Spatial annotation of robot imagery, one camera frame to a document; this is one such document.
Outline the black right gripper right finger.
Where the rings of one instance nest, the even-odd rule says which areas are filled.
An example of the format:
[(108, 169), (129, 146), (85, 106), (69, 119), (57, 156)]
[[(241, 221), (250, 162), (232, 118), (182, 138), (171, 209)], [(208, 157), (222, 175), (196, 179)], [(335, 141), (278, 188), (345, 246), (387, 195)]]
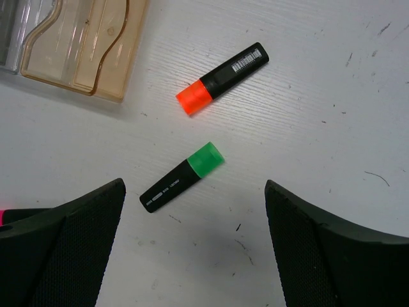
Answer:
[(408, 238), (336, 216), (268, 180), (286, 306), (408, 306)]

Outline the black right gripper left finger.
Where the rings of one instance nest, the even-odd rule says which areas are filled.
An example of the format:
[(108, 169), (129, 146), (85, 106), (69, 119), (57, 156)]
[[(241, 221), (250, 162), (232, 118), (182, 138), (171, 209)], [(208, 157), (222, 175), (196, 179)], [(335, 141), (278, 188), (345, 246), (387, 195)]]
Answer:
[(117, 178), (1, 226), (1, 306), (95, 306), (125, 195)]

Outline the pink cap highlighter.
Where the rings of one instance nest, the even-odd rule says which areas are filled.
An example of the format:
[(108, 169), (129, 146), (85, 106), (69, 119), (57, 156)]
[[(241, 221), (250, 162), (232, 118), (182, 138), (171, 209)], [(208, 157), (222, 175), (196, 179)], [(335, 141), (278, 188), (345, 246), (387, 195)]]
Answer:
[(35, 214), (46, 211), (47, 209), (6, 209), (1, 210), (0, 225), (4, 226), (22, 219), (31, 217)]

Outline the green cap highlighter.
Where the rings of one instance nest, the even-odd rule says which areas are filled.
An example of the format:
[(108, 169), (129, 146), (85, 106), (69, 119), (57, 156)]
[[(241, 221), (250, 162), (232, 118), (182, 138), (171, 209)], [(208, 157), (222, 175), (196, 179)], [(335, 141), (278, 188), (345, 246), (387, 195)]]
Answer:
[(139, 200), (149, 213), (154, 213), (223, 163), (221, 153), (208, 142), (142, 193)]

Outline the orange cap highlighter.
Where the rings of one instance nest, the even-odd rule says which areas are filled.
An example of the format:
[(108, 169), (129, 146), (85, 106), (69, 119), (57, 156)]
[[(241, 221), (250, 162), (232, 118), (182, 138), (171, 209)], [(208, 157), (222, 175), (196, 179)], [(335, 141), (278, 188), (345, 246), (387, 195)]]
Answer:
[(176, 99), (192, 116), (268, 62), (266, 50), (256, 42), (190, 84), (176, 95)]

